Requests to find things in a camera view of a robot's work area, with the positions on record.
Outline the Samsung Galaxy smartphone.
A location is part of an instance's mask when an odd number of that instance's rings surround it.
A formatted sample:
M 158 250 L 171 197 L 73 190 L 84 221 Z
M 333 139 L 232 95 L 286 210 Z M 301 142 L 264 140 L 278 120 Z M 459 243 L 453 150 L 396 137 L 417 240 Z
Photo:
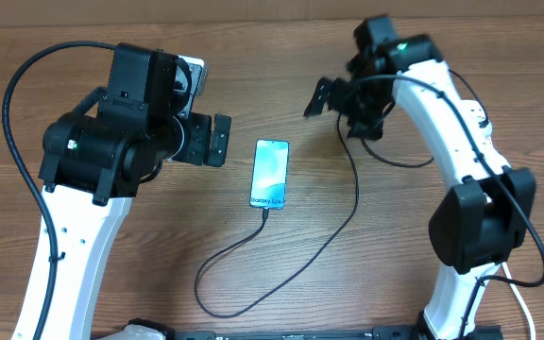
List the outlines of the Samsung Galaxy smartphone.
M 251 207 L 270 210 L 284 208 L 289 150 L 287 141 L 257 141 L 249 198 Z

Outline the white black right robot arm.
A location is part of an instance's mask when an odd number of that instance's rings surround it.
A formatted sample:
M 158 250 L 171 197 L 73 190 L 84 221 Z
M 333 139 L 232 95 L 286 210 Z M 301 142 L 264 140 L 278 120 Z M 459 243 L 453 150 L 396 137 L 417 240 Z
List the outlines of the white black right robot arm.
M 536 192 L 526 168 L 514 169 L 491 141 L 483 107 L 461 98 L 432 39 L 402 38 L 389 17 L 354 30 L 357 55 L 349 79 L 321 78 L 306 116 L 336 111 L 349 135 L 379 140 L 392 106 L 403 108 L 430 149 L 446 194 L 428 225 L 440 267 L 430 302 L 414 327 L 377 327 L 380 338 L 499 339 L 475 315 L 488 283 L 524 241 Z

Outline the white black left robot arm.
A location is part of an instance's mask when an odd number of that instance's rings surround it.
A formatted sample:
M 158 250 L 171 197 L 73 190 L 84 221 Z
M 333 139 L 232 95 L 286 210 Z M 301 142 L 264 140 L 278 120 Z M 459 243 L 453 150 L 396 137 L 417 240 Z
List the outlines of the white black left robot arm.
M 193 110 L 204 60 L 129 43 L 112 47 L 109 80 L 45 131 L 32 176 L 8 117 L 10 154 L 42 215 L 17 339 L 87 339 L 115 236 L 140 186 L 165 162 L 219 167 L 231 120 Z

